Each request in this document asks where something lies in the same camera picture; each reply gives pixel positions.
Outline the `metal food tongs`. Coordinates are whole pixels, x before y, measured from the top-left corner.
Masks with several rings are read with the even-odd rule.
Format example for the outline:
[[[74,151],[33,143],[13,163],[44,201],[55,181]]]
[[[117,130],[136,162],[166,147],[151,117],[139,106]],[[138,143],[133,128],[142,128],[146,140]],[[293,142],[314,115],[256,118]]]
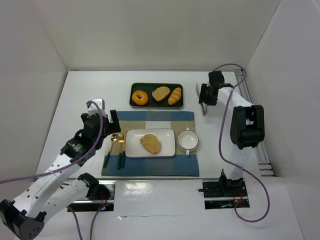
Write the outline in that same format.
[[[200,92],[199,92],[198,84],[195,85],[195,92],[196,92],[198,98],[200,99]],[[208,106],[203,102],[200,103],[199,105],[201,106],[202,115],[205,117],[208,112]]]

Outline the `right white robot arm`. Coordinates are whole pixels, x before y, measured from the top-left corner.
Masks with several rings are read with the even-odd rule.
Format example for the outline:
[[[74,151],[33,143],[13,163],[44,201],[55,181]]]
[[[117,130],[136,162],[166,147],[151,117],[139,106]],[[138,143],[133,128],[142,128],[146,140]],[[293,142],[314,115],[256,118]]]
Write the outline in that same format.
[[[231,113],[229,137],[233,148],[224,160],[226,167],[221,175],[228,181],[238,181],[243,178],[243,169],[252,149],[265,138],[264,108],[244,99],[232,84],[225,83],[223,73],[218,70],[209,72],[208,83],[195,90],[203,116],[207,114],[208,106],[215,106],[217,102],[224,104],[225,111]]]

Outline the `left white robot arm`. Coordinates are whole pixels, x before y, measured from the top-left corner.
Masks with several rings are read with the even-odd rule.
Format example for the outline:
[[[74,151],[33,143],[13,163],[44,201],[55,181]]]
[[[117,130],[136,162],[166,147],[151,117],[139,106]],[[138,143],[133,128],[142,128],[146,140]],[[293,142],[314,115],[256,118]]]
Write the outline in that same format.
[[[111,122],[105,115],[83,113],[83,129],[66,142],[47,169],[47,175],[38,178],[15,199],[1,201],[1,221],[20,240],[36,238],[50,218],[74,201],[83,198],[106,201],[111,196],[108,188],[89,173],[79,175],[72,183],[60,188],[95,155],[108,135],[120,132],[117,112],[111,110],[110,115]]]

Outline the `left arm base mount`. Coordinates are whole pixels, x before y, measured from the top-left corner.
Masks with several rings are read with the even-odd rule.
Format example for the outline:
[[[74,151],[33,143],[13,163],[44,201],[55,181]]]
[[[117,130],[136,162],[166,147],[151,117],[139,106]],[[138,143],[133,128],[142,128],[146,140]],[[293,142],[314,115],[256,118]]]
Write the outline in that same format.
[[[102,212],[113,212],[115,191],[115,181],[102,180],[99,182],[99,187],[95,196],[80,198],[70,204],[69,207],[74,212],[96,212],[97,210],[101,210]]]

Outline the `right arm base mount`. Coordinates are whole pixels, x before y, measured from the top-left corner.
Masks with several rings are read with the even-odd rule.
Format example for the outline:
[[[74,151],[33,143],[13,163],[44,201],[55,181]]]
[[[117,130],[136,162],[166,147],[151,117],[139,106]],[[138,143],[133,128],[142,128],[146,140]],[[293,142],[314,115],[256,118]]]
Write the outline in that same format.
[[[218,181],[203,181],[202,188],[197,190],[203,194],[206,210],[249,208],[249,197],[244,181],[239,186],[223,187]]]

